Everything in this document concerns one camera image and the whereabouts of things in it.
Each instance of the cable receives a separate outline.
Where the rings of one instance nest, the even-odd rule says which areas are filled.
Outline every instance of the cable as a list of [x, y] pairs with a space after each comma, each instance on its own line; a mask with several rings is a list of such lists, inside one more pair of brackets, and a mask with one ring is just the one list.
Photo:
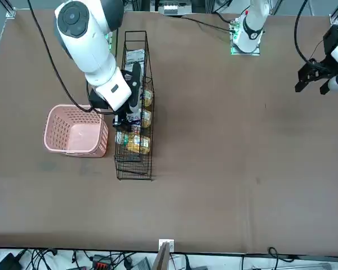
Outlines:
[[170, 254], [170, 258], [171, 258], [171, 260], [172, 260], [172, 262], [173, 262], [174, 270], [176, 270], [175, 262], [174, 262], [173, 256], [172, 256], [171, 254]]
[[272, 256], [274, 259], [281, 260], [281, 261], [283, 261], [285, 263], [292, 263], [292, 262], [294, 262], [294, 259], [283, 259], [283, 258], [280, 258], [279, 255], [278, 255], [277, 250], [274, 247], [272, 247], [272, 246], [268, 248], [268, 254], [270, 256]]
[[195, 21], [196, 23], [203, 24], [203, 25], [207, 25], [207, 26], [209, 26], [209, 27], [213, 27], [213, 28], [215, 28], [215, 29], [219, 29], [219, 30], [222, 30], [222, 31], [231, 32], [231, 33], [234, 32], [233, 30], [229, 30], [229, 29], [225, 29], [225, 28], [222, 28], [222, 27], [219, 27], [219, 26], [207, 24], [206, 22], [198, 21], [198, 20], [192, 19], [192, 18], [182, 17], [182, 19], [186, 19], [186, 20], [189, 20], [189, 21]]
[[34, 264], [33, 264], [33, 261], [34, 261], [34, 260], [37, 258], [37, 256], [39, 255], [39, 254], [36, 254], [36, 255], [33, 257], [35, 251], [36, 251], [36, 249], [33, 250], [33, 252], [32, 252], [32, 259], [31, 259], [30, 263], [28, 264], [28, 266], [25, 268], [25, 270], [28, 270], [29, 266], [32, 266], [32, 270], [35, 270], [35, 268], [33, 267], [33, 265], [34, 265]]
[[248, 8], [250, 8], [250, 5], [249, 6], [247, 6], [243, 11], [242, 11], [242, 13], [241, 14], [243, 14]]
[[311, 59], [311, 58], [312, 58], [312, 56], [314, 55], [314, 53], [315, 53], [316, 49], [318, 48], [319, 44], [321, 44], [322, 42], [323, 42], [323, 40], [321, 40], [321, 41], [318, 42], [318, 44], [316, 45], [314, 51], [312, 52], [312, 54], [309, 56], [308, 59]]
[[75, 264], [77, 265], [78, 269], [80, 269], [80, 266], [78, 264], [78, 259], [77, 259], [77, 252], [76, 250], [73, 250], [73, 261], [75, 262]]
[[125, 255], [124, 255], [124, 258], [121, 259], [121, 260], [117, 263], [117, 265], [115, 265], [115, 266], [112, 268], [112, 270], [114, 270], [115, 268], [117, 268], [117, 267], [125, 260], [125, 258], [130, 257], [130, 256], [134, 255], [135, 253], [136, 253], [136, 252], [133, 252], [133, 253], [129, 254], [128, 256], [125, 256]]
[[226, 1], [224, 4], [222, 4], [219, 8], [217, 8], [215, 11], [213, 11], [212, 13], [217, 12], [219, 9], [221, 9], [222, 7], [224, 7], [225, 5], [228, 5], [228, 7], [230, 6], [230, 4], [232, 3], [233, 0], [228, 0]]
[[323, 66], [320, 66], [318, 64], [314, 64], [312, 62], [310, 62], [307, 58], [305, 58], [305, 56], [303, 55], [303, 53], [300, 51], [299, 49], [299, 46], [298, 46], [298, 41], [297, 41], [297, 31], [298, 31], [298, 23], [299, 23], [299, 18], [303, 12], [303, 9], [306, 5], [306, 3], [308, 2], [308, 0], [304, 0], [303, 1], [303, 4], [302, 6], [300, 7], [299, 9], [299, 12], [298, 12], [298, 15], [297, 15], [297, 18], [295, 20], [295, 23], [294, 23], [294, 45], [295, 45], [295, 48], [299, 54], [299, 56], [311, 67], [315, 68], [315, 69], [321, 69], [321, 70], [324, 70], [324, 71], [328, 71], [325, 67]]
[[85, 256], [88, 257], [88, 259], [92, 262], [93, 257], [89, 257], [85, 250], [83, 250], [83, 252], [84, 252]]
[[59, 82], [60, 82], [60, 84], [61, 84], [63, 90], [65, 91], [65, 93], [66, 93], [66, 95], [68, 96], [68, 98], [70, 99], [70, 101], [71, 101], [77, 108], [79, 108], [80, 110], [82, 110], [82, 111], [84, 111], [84, 112], [86, 112], [86, 113], [90, 113], [90, 112], [92, 111], [92, 108], [84, 109], [83, 107], [81, 107], [81, 106], [74, 100], [74, 98], [70, 95], [69, 91], [67, 90], [67, 88], [66, 88], [66, 86], [65, 86], [65, 84], [64, 84], [64, 82], [63, 82], [63, 80], [61, 79], [61, 76], [60, 76], [59, 72], [58, 72], [57, 69], [56, 69], [56, 66], [55, 66], [54, 61], [53, 61], [53, 59], [52, 59], [52, 56], [51, 56], [49, 47], [48, 47], [48, 45], [47, 45], [47, 43], [46, 43], [46, 40], [45, 40], [43, 31], [41, 30], [41, 27], [40, 27], [40, 25], [39, 25], [39, 23], [38, 23], [38, 20], [36, 19], [35, 13], [34, 13], [34, 11], [33, 11], [32, 4], [31, 4], [30, 0], [27, 0], [27, 2], [28, 2], [28, 5], [29, 5], [29, 8], [30, 8], [30, 12], [31, 12], [31, 14], [32, 14], [32, 17], [33, 17], [33, 19], [34, 19], [34, 21], [35, 21], [36, 27], [37, 27], [38, 30], [39, 30], [41, 39], [43, 40], [43, 43], [44, 43], [44, 45], [45, 45], [45, 49], [46, 49], [47, 55], [48, 55], [48, 57], [49, 57], [51, 66], [52, 66], [52, 68], [54, 69], [54, 72], [55, 72], [55, 74], [56, 74], [56, 77], [57, 77], [57, 79], [59, 80]]
[[46, 268], [48, 269], [48, 270], [51, 270], [51, 268], [50, 268], [50, 266], [47, 264], [47, 262], [46, 262], [46, 259], [45, 259], [45, 255], [47, 254], [47, 253], [49, 253], [49, 252], [52, 252], [52, 250], [51, 249], [47, 249], [47, 250], [45, 250], [45, 251], [39, 251], [39, 261], [38, 261], [38, 264], [37, 264], [37, 269], [39, 269], [39, 266], [40, 266], [40, 262], [41, 262], [41, 260], [43, 260], [44, 261], [44, 264], [45, 264], [45, 266], [46, 266]]
[[230, 24], [231, 20], [228, 21], [228, 20], [224, 19], [223, 16], [220, 15], [220, 13], [214, 12], [214, 14], [217, 14], [219, 16], [220, 20], [222, 20], [223, 22]]
[[[294, 258], [291, 258], [291, 259], [280, 258], [276, 248], [274, 248], [272, 246], [268, 248], [268, 254], [272, 258], [276, 259], [275, 266], [274, 266], [273, 270], [277, 270], [279, 260], [286, 262], [286, 263], [294, 262]], [[250, 255], [263, 255], [263, 253], [245, 253], [245, 254], [242, 254], [241, 270], [244, 270], [244, 258], [246, 256], [250, 256]]]
[[185, 270], [192, 270], [192, 268], [190, 267], [188, 256], [186, 254], [184, 254], [184, 256], [185, 256]]

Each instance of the pink basket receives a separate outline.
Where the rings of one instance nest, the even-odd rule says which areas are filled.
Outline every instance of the pink basket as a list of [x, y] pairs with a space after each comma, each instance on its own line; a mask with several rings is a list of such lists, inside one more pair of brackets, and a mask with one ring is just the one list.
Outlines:
[[50, 152], [100, 158], [106, 152], [108, 127], [103, 115], [60, 104], [52, 108], [47, 117], [43, 140]]

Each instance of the table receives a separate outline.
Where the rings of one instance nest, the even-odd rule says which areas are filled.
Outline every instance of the table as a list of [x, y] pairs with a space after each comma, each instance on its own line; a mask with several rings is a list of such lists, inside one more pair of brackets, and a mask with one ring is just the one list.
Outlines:
[[[86, 102], [84, 76], [54, 37], [54, 11], [36, 13], [66, 86]], [[321, 82], [294, 92], [303, 64], [294, 21], [270, 16], [261, 56], [248, 57], [231, 56], [222, 31], [126, 13], [119, 65], [124, 31], [148, 32], [155, 181], [120, 182], [112, 129], [102, 159], [45, 151], [46, 116], [69, 100], [19, 10], [0, 45], [0, 245], [157, 250], [168, 238], [176, 251], [338, 255], [338, 93], [321, 96]], [[328, 28], [327, 17], [301, 18], [304, 55]]]

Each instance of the black wire rack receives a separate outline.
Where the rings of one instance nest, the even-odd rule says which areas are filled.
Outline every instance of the black wire rack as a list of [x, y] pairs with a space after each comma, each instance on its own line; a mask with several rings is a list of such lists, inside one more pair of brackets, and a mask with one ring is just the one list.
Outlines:
[[[129, 144], [115, 144], [115, 168], [117, 178], [152, 180], [152, 159], [153, 159], [153, 122], [154, 122], [154, 85], [152, 78], [152, 67], [150, 64], [148, 37], [146, 31], [126, 31], [123, 50], [122, 70], [126, 68], [127, 53], [136, 50], [144, 50], [144, 63], [141, 78], [141, 114], [140, 126], [134, 133], [126, 133], [128, 137], [136, 134], [140, 138], [139, 148], [136, 151], [130, 150]], [[151, 104], [145, 106], [145, 90], [152, 93]]]

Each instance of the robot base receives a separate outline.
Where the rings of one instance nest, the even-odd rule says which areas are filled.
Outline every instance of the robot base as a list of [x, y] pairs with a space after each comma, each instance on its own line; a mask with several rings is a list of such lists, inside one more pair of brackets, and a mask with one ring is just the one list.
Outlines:
[[230, 39], [230, 54], [231, 55], [254, 55], [260, 56], [260, 39], [256, 49], [250, 53], [241, 51], [238, 46], [234, 43], [234, 40], [238, 38], [239, 30], [241, 28], [241, 22], [239, 18], [236, 18], [235, 21], [229, 24], [229, 30], [234, 30], [235, 33], [229, 32], [229, 39]]

